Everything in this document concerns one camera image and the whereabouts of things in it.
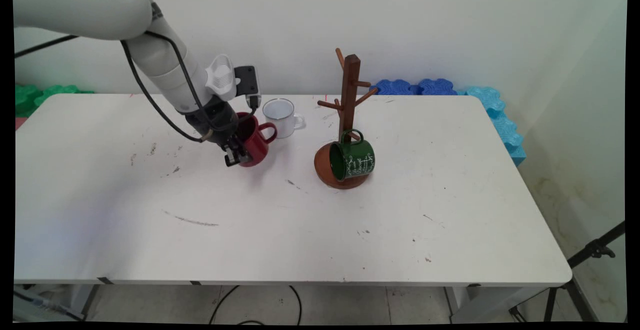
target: mug tree peg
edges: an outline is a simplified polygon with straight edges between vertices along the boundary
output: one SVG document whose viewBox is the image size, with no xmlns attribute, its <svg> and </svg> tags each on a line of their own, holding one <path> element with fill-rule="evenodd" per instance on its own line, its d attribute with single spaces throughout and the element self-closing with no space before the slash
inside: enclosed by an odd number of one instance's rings
<svg viewBox="0 0 640 330">
<path fill-rule="evenodd" d="M 373 90 L 367 92 L 365 95 L 363 95 L 362 97 L 360 97 L 358 100 L 356 100 L 356 105 L 358 106 L 359 104 L 361 104 L 362 102 L 364 102 L 364 100 L 368 99 L 369 97 L 371 97 L 372 95 L 374 95 L 376 92 L 378 92 L 378 88 L 375 87 L 373 88 Z"/>
<path fill-rule="evenodd" d="M 371 87 L 371 82 L 366 82 L 366 81 L 353 81 L 352 84 L 358 87 L 366 87 L 366 88 Z"/>
<path fill-rule="evenodd" d="M 340 51 L 340 49 L 336 49 L 335 50 L 335 54 L 338 55 L 338 61 L 340 61 L 340 67 L 342 68 L 342 70 L 345 70 L 345 58 L 343 57 L 343 52 Z"/>
<path fill-rule="evenodd" d="M 330 102 L 320 101 L 318 100 L 318 106 L 329 107 L 330 109 L 342 111 L 343 107 L 336 104 L 331 104 Z"/>
</svg>

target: red mug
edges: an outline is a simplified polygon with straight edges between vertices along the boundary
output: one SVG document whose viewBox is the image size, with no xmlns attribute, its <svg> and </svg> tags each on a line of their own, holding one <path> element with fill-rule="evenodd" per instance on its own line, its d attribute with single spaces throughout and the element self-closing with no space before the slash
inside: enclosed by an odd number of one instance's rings
<svg viewBox="0 0 640 330">
<path fill-rule="evenodd" d="M 249 115 L 246 112 L 238 112 L 238 117 L 243 117 Z M 273 135 L 266 139 L 262 134 L 263 129 L 267 129 L 271 127 L 273 129 Z M 242 167 L 251 167 L 256 166 L 267 156 L 267 152 L 269 152 L 269 143 L 276 139 L 278 136 L 278 129 L 276 129 L 276 125 L 271 122 L 263 123 L 262 125 L 258 125 L 258 119 L 255 116 L 251 116 L 247 120 L 244 120 L 238 124 L 238 129 L 235 131 L 236 135 L 242 142 L 244 142 L 244 147 L 247 152 L 251 155 L 253 160 L 247 163 L 240 163 Z"/>
</svg>

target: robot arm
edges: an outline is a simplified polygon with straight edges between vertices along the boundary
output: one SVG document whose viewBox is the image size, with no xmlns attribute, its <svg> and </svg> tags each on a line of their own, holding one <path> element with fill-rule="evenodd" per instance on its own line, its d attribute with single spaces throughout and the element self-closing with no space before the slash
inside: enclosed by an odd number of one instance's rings
<svg viewBox="0 0 640 330">
<path fill-rule="evenodd" d="M 123 41 L 133 62 L 172 106 L 227 152 L 227 166 L 251 161 L 235 136 L 239 120 L 227 101 L 245 95 L 253 110 L 260 105 L 255 68 L 234 68 L 227 56 L 220 55 L 203 69 L 153 0 L 13 0 L 13 25 Z M 176 45 L 188 78 L 167 38 Z"/>
</svg>

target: cable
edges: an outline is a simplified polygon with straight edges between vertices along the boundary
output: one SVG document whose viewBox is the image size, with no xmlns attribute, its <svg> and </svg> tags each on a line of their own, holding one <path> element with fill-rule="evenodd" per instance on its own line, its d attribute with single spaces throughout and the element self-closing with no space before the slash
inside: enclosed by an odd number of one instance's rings
<svg viewBox="0 0 640 330">
<path fill-rule="evenodd" d="M 527 319 L 525 319 L 524 316 L 522 316 L 521 312 L 518 310 L 517 305 L 509 309 L 509 314 L 518 322 L 527 322 Z"/>
<path fill-rule="evenodd" d="M 220 300 L 220 302 L 217 303 L 217 305 L 215 305 L 215 309 L 213 310 L 213 314 L 211 314 L 211 318 L 208 319 L 208 323 L 211 325 L 211 323 L 213 322 L 213 319 L 215 318 L 215 314 L 218 312 L 218 308 L 220 307 L 220 305 L 222 305 L 222 303 L 224 302 L 224 300 L 226 299 L 227 296 L 231 295 L 231 293 L 233 291 L 235 291 L 240 285 L 235 285 L 233 289 L 231 289 L 231 291 L 229 291 L 228 293 L 226 293 L 226 295 L 224 295 L 222 297 L 222 300 Z M 293 293 L 295 294 L 295 297 L 297 298 L 297 307 L 298 307 L 298 311 L 297 311 L 297 323 L 295 323 L 296 325 L 300 324 L 300 320 L 302 319 L 302 301 L 300 300 L 300 295 L 298 295 L 298 292 L 296 291 L 296 289 L 289 285 L 289 287 L 291 287 L 291 289 L 293 290 Z M 245 320 L 242 321 L 240 323 L 237 323 L 236 325 L 244 325 L 245 323 L 257 323 L 258 325 L 264 325 L 262 322 L 257 321 L 257 320 Z"/>
<path fill-rule="evenodd" d="M 169 42 L 171 47 L 173 47 L 173 51 L 175 52 L 175 55 L 178 57 L 178 63 L 180 63 L 180 68 L 182 68 L 182 72 L 184 74 L 184 78 L 187 80 L 187 85 L 189 86 L 189 90 L 191 91 L 191 93 L 193 95 L 193 99 L 195 100 L 196 105 L 198 106 L 199 112 L 205 118 L 206 123 L 208 124 L 208 126 L 211 127 L 211 129 L 213 129 L 215 131 L 224 131 L 224 130 L 229 129 L 230 127 L 232 127 L 234 125 L 233 122 L 231 122 L 231 123 L 229 123 L 227 125 L 224 125 L 222 127 L 217 127 L 209 119 L 209 116 L 206 114 L 206 111 L 202 107 L 202 102 L 200 101 L 198 95 L 196 94 L 196 90 L 194 89 L 194 84 L 192 83 L 192 79 L 189 76 L 189 72 L 187 71 L 187 67 L 185 66 L 185 62 L 183 61 L 183 57 L 180 54 L 180 50 L 178 50 L 178 45 L 176 45 L 176 43 L 172 39 L 170 39 L 169 37 L 163 36 L 161 34 L 153 33 L 151 31 L 145 31 L 144 33 L 148 34 L 151 37 L 160 38 L 160 40 L 165 40 L 165 41 Z M 248 120 L 251 116 L 253 116 L 254 113 L 256 113 L 257 106 L 258 106 L 258 104 L 256 104 L 256 107 L 252 107 L 251 108 L 251 113 L 249 115 L 245 115 L 245 116 L 241 117 L 240 119 L 238 119 L 238 122 L 243 122 L 244 120 Z"/>
<path fill-rule="evenodd" d="M 144 84 L 142 83 L 142 80 L 138 75 L 138 71 L 136 70 L 135 65 L 133 65 L 133 59 L 131 58 L 131 52 L 129 51 L 129 47 L 128 47 L 129 45 L 124 40 L 121 41 L 120 43 L 122 44 L 122 48 L 124 49 L 124 54 L 126 55 L 126 61 L 128 61 L 128 65 L 131 67 L 131 72 L 133 72 L 133 77 L 135 77 L 135 81 L 138 83 L 138 86 L 140 86 L 140 90 L 142 90 L 142 93 L 144 93 L 144 95 L 146 96 L 146 99 L 149 100 L 149 102 L 151 102 L 151 105 L 153 106 L 153 108 L 160 114 L 160 116 L 162 116 L 162 118 L 164 118 L 164 120 L 169 124 L 169 126 L 173 127 L 173 129 L 178 131 L 179 134 L 185 136 L 185 138 L 188 138 L 189 140 L 192 140 L 195 142 L 203 142 L 204 140 L 202 140 L 202 138 L 195 138 L 193 136 L 187 135 L 178 126 L 176 126 L 171 120 L 169 120 L 169 117 L 167 117 L 163 113 L 160 107 L 158 107 L 156 102 L 151 98 L 151 95 L 149 95 L 149 92 L 147 91 Z"/>
<path fill-rule="evenodd" d="M 13 59 L 21 58 L 22 56 L 28 55 L 28 54 L 30 54 L 32 52 L 36 52 L 37 50 L 46 49 L 46 47 L 57 45 L 58 43 L 66 42 L 68 40 L 73 40 L 74 38 L 78 38 L 78 36 L 74 36 L 74 35 L 70 34 L 69 36 L 64 36 L 64 37 L 57 38 L 57 39 L 49 41 L 49 42 L 41 43 L 41 44 L 39 44 L 37 46 L 34 46 L 34 47 L 29 47 L 29 49 L 22 50 L 20 52 L 14 53 L 13 54 L 13 56 L 14 56 Z"/>
<path fill-rule="evenodd" d="M 36 300 L 34 298 L 30 298 L 29 296 L 23 295 L 21 293 L 19 293 L 18 291 L 13 291 L 13 295 L 21 298 L 22 300 L 34 303 L 34 305 L 38 305 L 38 302 L 42 305 L 44 304 L 44 302 L 42 300 Z M 68 312 L 66 310 L 64 310 L 62 307 L 56 306 L 56 307 L 49 307 L 48 305 L 45 305 L 46 308 L 51 309 L 55 312 L 60 312 L 65 314 L 66 316 L 69 316 L 70 318 L 74 319 L 75 321 L 84 321 L 83 319 L 79 318 L 78 316 L 75 316 L 74 314 L 71 314 L 71 312 Z"/>
</svg>

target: white wall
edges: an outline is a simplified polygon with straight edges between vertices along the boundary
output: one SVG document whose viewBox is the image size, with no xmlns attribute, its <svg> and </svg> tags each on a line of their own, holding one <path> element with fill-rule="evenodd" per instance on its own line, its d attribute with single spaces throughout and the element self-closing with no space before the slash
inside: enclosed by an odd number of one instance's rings
<svg viewBox="0 0 640 330">
<path fill-rule="evenodd" d="M 264 93 L 339 93 L 334 49 L 358 54 L 361 78 L 450 79 L 502 91 L 523 133 L 539 115 L 515 111 L 554 93 L 592 29 L 617 0 L 155 0 L 203 65 L 226 53 L 258 68 Z M 583 35 L 575 33 L 583 29 Z M 14 30 L 16 50 L 59 34 Z M 560 67 L 551 61 L 564 56 Z M 78 39 L 15 62 L 16 80 L 138 93 L 116 42 Z M 150 88 L 153 85 L 146 81 Z"/>
<path fill-rule="evenodd" d="M 625 217 L 626 26 L 622 0 L 538 109 L 523 143 L 520 173 L 567 257 Z M 574 269 L 602 321 L 622 322 L 627 313 L 624 240 L 609 246 L 615 259 L 589 259 Z"/>
<path fill-rule="evenodd" d="M 493 86 L 525 136 L 521 174 L 566 255 L 624 217 L 627 0 L 155 1 L 202 65 L 220 53 L 252 63 L 263 93 L 339 93 L 335 47 L 361 58 L 363 81 Z M 14 29 L 14 46 L 58 36 Z M 116 42 L 77 39 L 15 66 L 16 81 L 40 88 L 140 91 Z M 616 246 L 615 261 L 576 272 L 599 316 L 621 320 Z"/>
</svg>

